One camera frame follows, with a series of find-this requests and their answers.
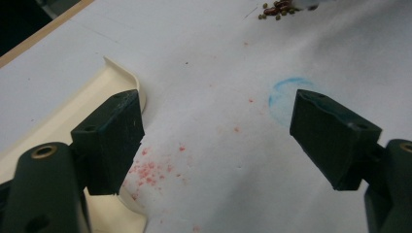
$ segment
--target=white paper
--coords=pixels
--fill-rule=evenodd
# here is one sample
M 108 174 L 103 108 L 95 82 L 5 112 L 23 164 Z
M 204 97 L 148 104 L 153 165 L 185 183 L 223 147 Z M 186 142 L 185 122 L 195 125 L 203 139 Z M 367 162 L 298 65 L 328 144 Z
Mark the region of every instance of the white paper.
M 6 86 L 29 70 L 58 86 L 34 69 L 40 54 L 56 76 L 80 66 L 66 81 L 77 85 L 104 53 L 147 90 L 146 136 L 124 183 L 146 208 L 147 233 L 367 232 L 366 185 L 332 190 L 289 135 L 292 105 L 298 88 L 315 90 L 382 127 L 382 146 L 411 140 L 412 3 L 340 0 L 280 21 L 258 20 L 262 4 L 95 1 L 0 71 L 1 108 L 40 113 L 6 106 L 17 96 Z M 39 104 L 39 89 L 24 91 L 24 106 Z M 11 115 L 2 127 L 17 127 Z

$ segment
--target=blue ink mark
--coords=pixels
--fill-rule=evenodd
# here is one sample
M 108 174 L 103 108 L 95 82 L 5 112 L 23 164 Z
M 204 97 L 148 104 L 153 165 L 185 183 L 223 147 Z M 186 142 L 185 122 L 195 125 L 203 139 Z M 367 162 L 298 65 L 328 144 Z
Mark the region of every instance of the blue ink mark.
M 272 117 L 288 128 L 291 125 L 294 98 L 298 89 L 314 90 L 315 86 L 304 78 L 292 77 L 273 85 L 268 99 Z

